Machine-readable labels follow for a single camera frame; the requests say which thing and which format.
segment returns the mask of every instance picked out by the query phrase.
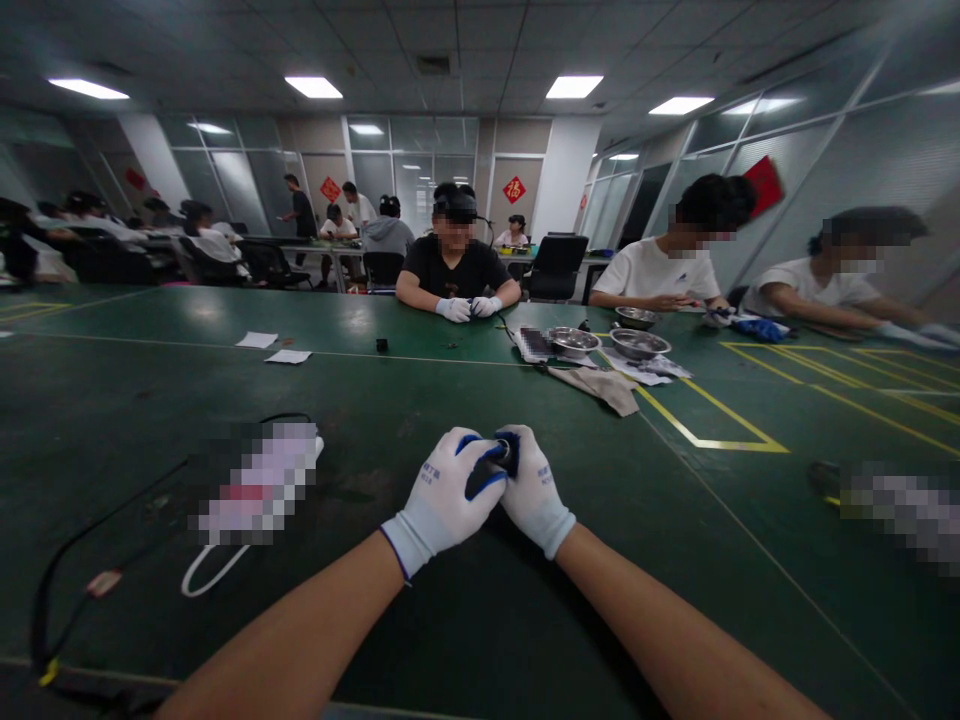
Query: black t-shirt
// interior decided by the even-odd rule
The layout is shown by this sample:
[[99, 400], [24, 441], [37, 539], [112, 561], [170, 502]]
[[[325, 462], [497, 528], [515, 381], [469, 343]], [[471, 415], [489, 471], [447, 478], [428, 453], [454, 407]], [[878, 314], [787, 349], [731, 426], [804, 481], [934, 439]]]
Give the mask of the black t-shirt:
[[488, 285], [496, 291], [511, 279], [497, 253], [476, 240], [451, 270], [440, 255], [440, 238], [436, 235], [420, 238], [411, 246], [403, 269], [420, 278], [424, 290], [442, 298], [480, 297]]
[[293, 211], [297, 215], [297, 237], [316, 237], [317, 219], [313, 217], [310, 198], [303, 190], [293, 191]]

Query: red decoration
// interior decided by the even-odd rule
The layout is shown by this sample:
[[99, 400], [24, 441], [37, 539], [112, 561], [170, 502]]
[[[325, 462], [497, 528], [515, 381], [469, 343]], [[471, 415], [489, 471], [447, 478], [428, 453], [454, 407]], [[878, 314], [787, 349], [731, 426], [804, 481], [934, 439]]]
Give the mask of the red decoration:
[[320, 194], [330, 202], [336, 202], [337, 198], [340, 197], [340, 186], [328, 175], [327, 179], [323, 181], [323, 185], [320, 186]]
[[780, 184], [777, 168], [770, 160], [769, 155], [760, 158], [757, 164], [747, 170], [743, 176], [750, 181], [754, 190], [757, 191], [757, 206], [753, 209], [751, 218], [766, 212], [783, 200], [783, 185]]
[[507, 183], [507, 186], [503, 189], [503, 194], [507, 196], [507, 200], [510, 201], [510, 204], [513, 205], [517, 200], [523, 197], [523, 194], [527, 189], [523, 186], [523, 183], [520, 182], [520, 178], [516, 175], [513, 176], [513, 180]]

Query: white work glove with blue trim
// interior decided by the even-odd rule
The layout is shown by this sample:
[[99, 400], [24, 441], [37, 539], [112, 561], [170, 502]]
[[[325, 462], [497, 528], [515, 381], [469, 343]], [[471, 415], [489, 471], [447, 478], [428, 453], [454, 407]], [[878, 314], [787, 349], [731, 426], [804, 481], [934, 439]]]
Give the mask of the white work glove with blue trim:
[[406, 507], [380, 527], [407, 580], [486, 521], [503, 495], [507, 474], [491, 475], [473, 500], [466, 498], [467, 478], [484, 458], [502, 453], [500, 443], [467, 428], [455, 427], [440, 438], [420, 468]]
[[955, 350], [952, 345], [947, 345], [946, 343], [938, 342], [936, 340], [931, 340], [923, 335], [913, 332], [912, 330], [905, 330], [902, 327], [894, 325], [891, 322], [885, 322], [883, 325], [873, 329], [873, 332], [881, 337], [889, 338], [890, 340], [899, 340], [901, 342], [908, 342], [921, 347], [924, 350]]
[[510, 444], [503, 463], [509, 478], [500, 504], [524, 535], [553, 560], [561, 543], [577, 523], [576, 516], [560, 501], [553, 472], [526, 425], [505, 425], [496, 437]]
[[463, 298], [441, 298], [434, 312], [450, 322], [470, 322], [470, 303]]
[[920, 328], [919, 332], [921, 335], [924, 335], [928, 338], [933, 338], [934, 340], [943, 340], [944, 342], [960, 348], [960, 332], [951, 330], [946, 325], [930, 323], [929, 325], [924, 325], [922, 328]]
[[473, 303], [470, 305], [470, 312], [477, 317], [490, 317], [495, 312], [500, 312], [501, 310], [503, 310], [503, 301], [498, 297], [474, 298]]

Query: red paper banner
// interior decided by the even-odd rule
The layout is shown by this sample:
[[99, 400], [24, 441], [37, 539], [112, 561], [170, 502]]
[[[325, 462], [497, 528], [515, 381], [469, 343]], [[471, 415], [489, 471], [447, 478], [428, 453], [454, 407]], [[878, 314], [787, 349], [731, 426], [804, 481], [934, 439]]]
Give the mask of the red paper banner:
[[510, 201], [510, 204], [513, 205], [517, 200], [523, 197], [523, 194], [527, 189], [523, 186], [523, 183], [520, 182], [520, 178], [516, 175], [513, 176], [513, 180], [507, 183], [507, 186], [503, 189], [503, 194], [507, 196], [507, 200]]
[[750, 181], [754, 190], [757, 191], [757, 206], [753, 209], [751, 218], [766, 212], [783, 200], [783, 185], [780, 184], [777, 168], [770, 160], [769, 155], [760, 158], [757, 164], [747, 170], [743, 176]]

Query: white cable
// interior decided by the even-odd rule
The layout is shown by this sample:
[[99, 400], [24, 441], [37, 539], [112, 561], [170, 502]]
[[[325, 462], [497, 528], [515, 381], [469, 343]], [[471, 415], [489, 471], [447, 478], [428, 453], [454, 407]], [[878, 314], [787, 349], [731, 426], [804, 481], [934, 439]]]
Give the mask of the white cable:
[[196, 572], [197, 568], [200, 567], [200, 563], [203, 562], [203, 559], [204, 559], [207, 555], [209, 555], [209, 554], [210, 554], [210, 551], [213, 550], [213, 548], [215, 548], [215, 547], [218, 547], [218, 546], [217, 546], [217, 545], [207, 545], [206, 547], [204, 547], [203, 550], [200, 551], [200, 554], [197, 555], [197, 559], [193, 561], [193, 564], [192, 564], [192, 565], [190, 565], [190, 568], [187, 570], [187, 574], [183, 576], [183, 582], [180, 583], [180, 592], [182, 592], [186, 597], [198, 597], [198, 596], [200, 596], [200, 595], [203, 595], [207, 590], [209, 590], [209, 589], [212, 588], [214, 585], [216, 585], [218, 582], [220, 582], [220, 580], [223, 579], [223, 576], [226, 575], [226, 574], [230, 571], [230, 568], [232, 568], [232, 567], [234, 566], [234, 564], [237, 562], [237, 560], [240, 559], [240, 556], [243, 555], [250, 546], [249, 546], [249, 545], [244, 545], [242, 548], [240, 548], [239, 550], [237, 550], [236, 555], [234, 555], [232, 558], [230, 558], [230, 561], [229, 561], [226, 565], [223, 566], [223, 569], [220, 570], [220, 572], [218, 572], [216, 575], [214, 575], [213, 580], [211, 580], [210, 582], [208, 582], [206, 585], [204, 585], [204, 586], [203, 586], [202, 588], [200, 588], [199, 590], [192, 590], [192, 591], [191, 591], [189, 588], [190, 588], [190, 580], [193, 579], [193, 573]]

